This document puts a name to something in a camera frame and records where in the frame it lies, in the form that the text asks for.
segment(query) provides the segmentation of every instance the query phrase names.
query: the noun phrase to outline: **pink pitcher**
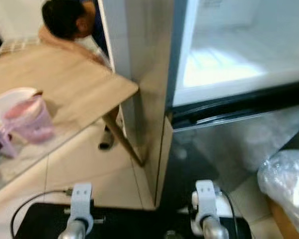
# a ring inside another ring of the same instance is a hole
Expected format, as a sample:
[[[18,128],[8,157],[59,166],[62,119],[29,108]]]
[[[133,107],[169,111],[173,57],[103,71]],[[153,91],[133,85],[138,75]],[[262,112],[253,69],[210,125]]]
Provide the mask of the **pink pitcher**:
[[[11,131],[26,139],[29,143],[41,143],[54,136],[54,127],[41,96],[35,96],[22,101],[2,116],[0,127],[0,142],[6,154],[17,156],[17,151],[11,144],[8,134]]]

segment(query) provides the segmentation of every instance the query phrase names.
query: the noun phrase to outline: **refrigerator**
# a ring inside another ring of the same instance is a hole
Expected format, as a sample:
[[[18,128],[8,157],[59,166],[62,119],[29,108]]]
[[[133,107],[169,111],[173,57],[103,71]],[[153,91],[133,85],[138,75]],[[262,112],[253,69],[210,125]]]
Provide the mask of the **refrigerator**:
[[[140,86],[127,135],[157,207],[188,205],[196,180],[232,192],[299,132],[299,0],[110,2],[111,62]]]

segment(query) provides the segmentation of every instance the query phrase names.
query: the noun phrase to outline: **tile floor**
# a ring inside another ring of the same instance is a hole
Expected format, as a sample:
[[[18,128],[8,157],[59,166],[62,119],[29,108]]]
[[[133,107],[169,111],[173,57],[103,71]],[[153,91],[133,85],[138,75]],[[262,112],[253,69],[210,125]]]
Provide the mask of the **tile floor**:
[[[0,190],[0,239],[8,239],[15,209],[31,195],[64,189],[76,182],[92,182],[95,205],[154,209],[144,170],[132,163],[121,145],[108,152],[97,149],[101,121],[91,125],[57,151]],[[236,213],[249,222],[256,239],[282,239],[253,176],[231,194]],[[63,195],[48,195],[37,202],[69,203]],[[15,231],[27,210],[16,218]]]

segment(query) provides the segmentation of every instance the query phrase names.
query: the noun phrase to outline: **person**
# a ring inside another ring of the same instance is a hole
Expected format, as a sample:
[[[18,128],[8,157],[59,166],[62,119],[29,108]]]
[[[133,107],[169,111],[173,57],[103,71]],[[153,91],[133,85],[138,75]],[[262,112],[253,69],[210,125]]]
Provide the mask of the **person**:
[[[91,35],[102,52],[109,57],[97,0],[48,0],[42,6],[44,25],[39,30],[41,41],[76,52],[104,65],[101,56],[94,54],[74,40]],[[110,112],[116,119],[119,107]],[[99,149],[107,150],[114,137],[106,126]]]

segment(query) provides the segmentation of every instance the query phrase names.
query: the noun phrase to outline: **black base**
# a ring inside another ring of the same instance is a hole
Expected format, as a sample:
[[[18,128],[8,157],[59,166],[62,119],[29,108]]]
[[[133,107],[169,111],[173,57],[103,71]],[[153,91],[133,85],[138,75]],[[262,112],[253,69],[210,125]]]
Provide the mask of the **black base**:
[[[57,239],[66,228],[69,215],[64,209],[69,205],[36,203],[27,211],[17,232],[17,239]],[[175,231],[184,239],[196,239],[190,228],[190,217],[167,211],[141,211],[114,208],[93,208],[94,219],[105,218],[101,225],[94,225],[87,239],[164,239],[167,231]],[[230,218],[221,218],[230,238],[234,225]],[[248,223],[238,218],[239,238],[251,239]]]

